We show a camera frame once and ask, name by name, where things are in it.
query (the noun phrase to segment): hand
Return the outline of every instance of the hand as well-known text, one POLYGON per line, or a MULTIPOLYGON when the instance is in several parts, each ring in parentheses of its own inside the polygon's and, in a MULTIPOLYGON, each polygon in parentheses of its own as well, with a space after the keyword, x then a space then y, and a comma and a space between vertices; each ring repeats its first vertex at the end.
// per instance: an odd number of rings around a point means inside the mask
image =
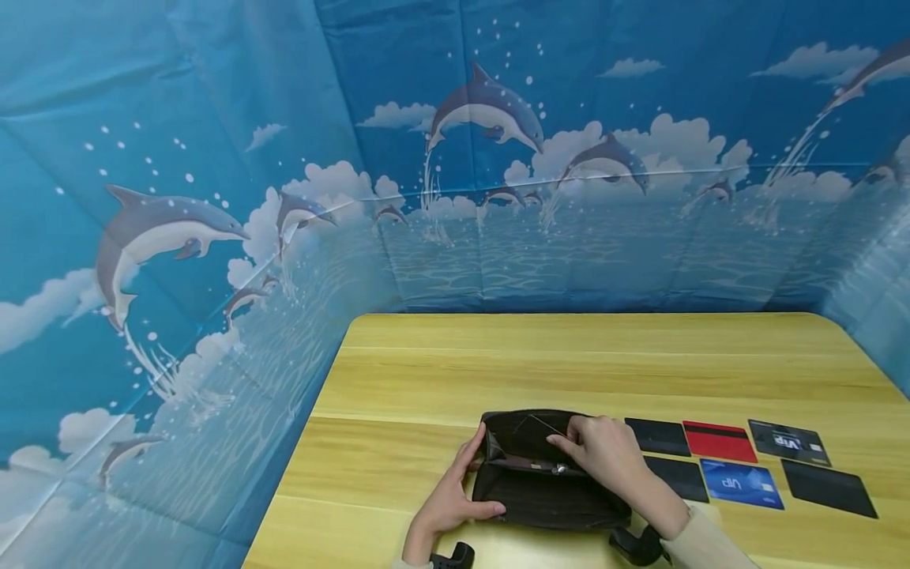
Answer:
POLYGON ((442 533, 450 532, 468 520, 488 520, 502 515, 506 507, 499 502, 472 502, 464 493, 464 477, 477 454, 486 425, 481 423, 470 441, 461 445, 455 461, 442 475, 410 524, 401 559, 409 565, 430 560, 433 544, 442 533))
POLYGON ((648 468, 632 427, 610 417, 576 415, 569 419, 566 435, 553 434, 547 441, 627 502, 664 539, 683 531, 689 506, 648 468))

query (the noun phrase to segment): blue backdrop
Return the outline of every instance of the blue backdrop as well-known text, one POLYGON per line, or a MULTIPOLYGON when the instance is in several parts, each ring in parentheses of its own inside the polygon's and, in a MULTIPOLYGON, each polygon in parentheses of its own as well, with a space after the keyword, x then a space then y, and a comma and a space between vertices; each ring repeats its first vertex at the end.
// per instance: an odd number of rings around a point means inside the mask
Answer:
POLYGON ((810 310, 910 393, 907 10, 0 6, 0 567, 237 567, 366 312, 810 310))

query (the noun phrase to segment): left hand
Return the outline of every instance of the left hand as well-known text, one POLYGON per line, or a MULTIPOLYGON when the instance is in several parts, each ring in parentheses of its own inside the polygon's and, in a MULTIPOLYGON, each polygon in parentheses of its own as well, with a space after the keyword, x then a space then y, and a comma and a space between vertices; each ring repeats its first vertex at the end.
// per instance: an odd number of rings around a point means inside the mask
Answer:
POLYGON ((442 533, 450 532, 468 520, 489 520, 502 515, 506 507, 499 502, 472 502, 464 493, 464 477, 480 449, 486 425, 481 423, 470 441, 461 445, 455 461, 442 475, 410 524, 401 559, 409 565, 430 561, 433 544, 442 533))

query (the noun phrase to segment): yellow wooden table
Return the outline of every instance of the yellow wooden table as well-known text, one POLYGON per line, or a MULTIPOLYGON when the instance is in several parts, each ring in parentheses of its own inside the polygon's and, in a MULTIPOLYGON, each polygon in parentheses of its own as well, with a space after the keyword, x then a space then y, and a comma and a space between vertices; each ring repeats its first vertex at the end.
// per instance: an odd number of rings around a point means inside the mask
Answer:
MULTIPOLYGON (((480 415, 540 407, 819 431, 879 520, 795 500, 764 454, 785 511, 708 509, 763 569, 910 567, 910 403, 837 326, 794 313, 362 317, 244 566, 389 567, 480 415)), ((476 569, 626 566, 600 535, 476 523, 439 551, 458 540, 476 569)))

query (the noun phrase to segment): blue card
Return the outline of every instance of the blue card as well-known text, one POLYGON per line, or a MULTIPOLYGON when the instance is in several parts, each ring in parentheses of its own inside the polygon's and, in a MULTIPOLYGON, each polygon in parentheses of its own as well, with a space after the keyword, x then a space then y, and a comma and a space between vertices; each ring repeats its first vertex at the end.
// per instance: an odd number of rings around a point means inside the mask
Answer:
POLYGON ((704 481, 712 498, 782 510, 784 501, 766 468, 702 458, 704 481))

